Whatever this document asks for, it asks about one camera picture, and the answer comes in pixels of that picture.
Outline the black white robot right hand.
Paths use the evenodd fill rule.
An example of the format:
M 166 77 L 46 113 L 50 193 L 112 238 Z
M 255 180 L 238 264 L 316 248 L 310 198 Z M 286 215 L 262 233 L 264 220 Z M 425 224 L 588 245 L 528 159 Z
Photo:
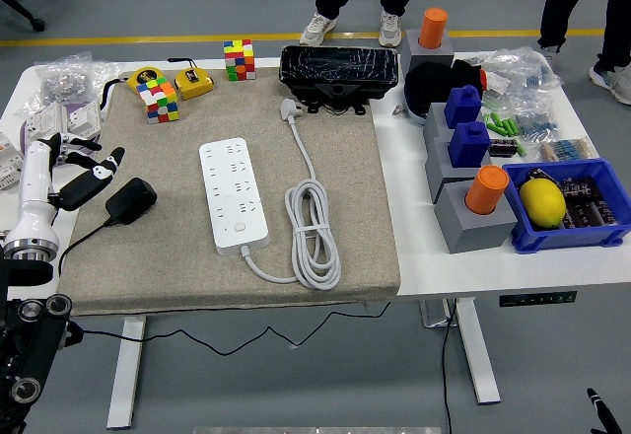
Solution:
M 593 428 L 592 433 L 606 433 L 606 434 L 621 434 L 622 430 L 613 416 L 610 409 L 601 399 L 601 397 L 592 388 L 587 388 L 587 395 L 594 409 L 596 410 L 597 418 L 603 426 L 603 430 Z

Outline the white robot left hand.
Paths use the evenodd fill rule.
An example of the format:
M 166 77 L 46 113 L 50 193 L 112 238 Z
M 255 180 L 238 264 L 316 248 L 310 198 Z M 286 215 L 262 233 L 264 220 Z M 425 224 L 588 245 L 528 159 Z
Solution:
M 28 147 L 19 191 L 19 219 L 5 239 L 4 251 L 14 259 L 53 259 L 59 239 L 53 231 L 56 211 L 74 211 L 102 192 L 117 172 L 125 150 L 115 148 L 97 162 L 80 148 L 99 151 L 102 146 L 70 133 L 39 138 Z M 85 171 L 55 191 L 53 168 L 73 164 Z

